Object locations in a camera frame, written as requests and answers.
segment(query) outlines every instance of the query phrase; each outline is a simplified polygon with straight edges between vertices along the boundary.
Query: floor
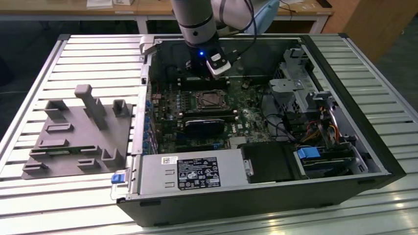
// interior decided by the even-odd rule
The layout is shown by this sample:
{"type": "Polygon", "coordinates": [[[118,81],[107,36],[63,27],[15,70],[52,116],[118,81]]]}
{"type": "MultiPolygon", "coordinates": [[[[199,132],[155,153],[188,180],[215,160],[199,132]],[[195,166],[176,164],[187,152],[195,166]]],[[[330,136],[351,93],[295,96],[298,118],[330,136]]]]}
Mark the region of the floor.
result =
{"type": "MultiPolygon", "coordinates": [[[[160,25],[150,27],[158,30],[160,25]]],[[[130,33],[138,33],[135,22],[49,22],[49,27],[40,22],[0,22],[0,58],[15,76],[7,85],[0,86],[0,138],[19,110],[57,36],[130,33]]],[[[418,109],[418,83],[414,82],[418,78],[417,42],[418,17],[405,28],[398,41],[377,63],[381,72],[415,109],[418,109]]],[[[3,70],[1,73],[0,84],[4,81],[3,70]]]]}

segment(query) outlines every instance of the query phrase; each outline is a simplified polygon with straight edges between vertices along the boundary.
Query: wooden table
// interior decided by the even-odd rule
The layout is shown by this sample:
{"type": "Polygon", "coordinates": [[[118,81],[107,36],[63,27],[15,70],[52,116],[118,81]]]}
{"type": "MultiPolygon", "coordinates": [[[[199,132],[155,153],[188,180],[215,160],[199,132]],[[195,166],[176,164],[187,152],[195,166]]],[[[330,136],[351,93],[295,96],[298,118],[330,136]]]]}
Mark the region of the wooden table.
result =
{"type": "MultiPolygon", "coordinates": [[[[322,8],[316,0],[291,4],[291,13],[279,9],[275,21],[311,21],[311,33],[321,33],[334,11],[322,8]]],[[[147,21],[175,20],[170,0],[135,0],[131,6],[87,10],[87,0],[0,0],[0,20],[3,21],[115,21],[132,20],[139,32],[148,33],[147,21]]]]}
{"type": "Polygon", "coordinates": [[[0,0],[0,21],[135,21],[138,5],[88,10],[87,0],[0,0]]]}
{"type": "MultiPolygon", "coordinates": [[[[170,0],[139,0],[138,5],[138,28],[143,34],[148,33],[147,21],[150,20],[175,20],[172,15],[172,7],[170,0]]],[[[323,8],[318,4],[316,0],[304,0],[303,3],[290,5],[279,8],[278,15],[274,18],[275,21],[312,21],[314,24],[310,29],[310,33],[321,33],[327,22],[329,16],[334,14],[331,8],[323,8]]]]}

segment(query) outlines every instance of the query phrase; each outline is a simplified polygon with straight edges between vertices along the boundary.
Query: blue latch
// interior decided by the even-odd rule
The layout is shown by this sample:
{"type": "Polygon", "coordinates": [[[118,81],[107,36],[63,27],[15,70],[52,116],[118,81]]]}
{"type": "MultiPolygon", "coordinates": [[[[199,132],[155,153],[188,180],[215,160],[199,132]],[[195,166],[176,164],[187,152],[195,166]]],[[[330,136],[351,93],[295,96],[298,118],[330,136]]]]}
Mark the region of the blue latch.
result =
{"type": "Polygon", "coordinates": [[[122,184],[122,183],[124,183],[124,174],[115,174],[115,175],[112,175],[111,182],[112,182],[112,184],[122,184]]]}
{"type": "Polygon", "coordinates": [[[315,147],[300,148],[298,150],[298,155],[300,159],[321,157],[319,151],[315,147]]]}

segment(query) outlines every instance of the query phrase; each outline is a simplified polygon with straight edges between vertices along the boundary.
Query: warning label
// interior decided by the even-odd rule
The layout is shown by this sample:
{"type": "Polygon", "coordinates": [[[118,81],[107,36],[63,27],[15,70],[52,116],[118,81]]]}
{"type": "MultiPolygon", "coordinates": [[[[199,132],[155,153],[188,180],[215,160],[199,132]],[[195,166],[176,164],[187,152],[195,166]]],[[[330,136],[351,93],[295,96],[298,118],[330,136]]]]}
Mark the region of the warning label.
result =
{"type": "Polygon", "coordinates": [[[179,189],[220,187],[216,158],[178,160],[179,189]]]}

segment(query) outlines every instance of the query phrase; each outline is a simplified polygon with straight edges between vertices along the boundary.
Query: metal bracket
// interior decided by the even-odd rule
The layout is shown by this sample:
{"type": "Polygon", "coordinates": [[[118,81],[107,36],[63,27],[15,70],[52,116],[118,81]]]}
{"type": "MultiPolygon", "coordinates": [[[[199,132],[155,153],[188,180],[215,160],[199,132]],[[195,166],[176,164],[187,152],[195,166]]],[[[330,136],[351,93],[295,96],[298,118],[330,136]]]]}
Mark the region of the metal bracket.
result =
{"type": "Polygon", "coordinates": [[[139,41],[139,50],[142,51],[142,55],[148,55],[151,52],[155,51],[155,44],[154,44],[154,36],[144,35],[139,41]]]}
{"type": "Polygon", "coordinates": [[[243,168],[246,170],[246,175],[252,176],[254,170],[252,170],[251,160],[243,160],[243,168]]]}
{"type": "Polygon", "coordinates": [[[111,188],[111,199],[116,200],[120,197],[126,197],[128,191],[128,184],[131,182],[131,168],[127,168],[124,170],[118,170],[115,172],[115,174],[124,174],[126,179],[124,179],[124,183],[120,184],[112,184],[112,188],[111,188]]]}

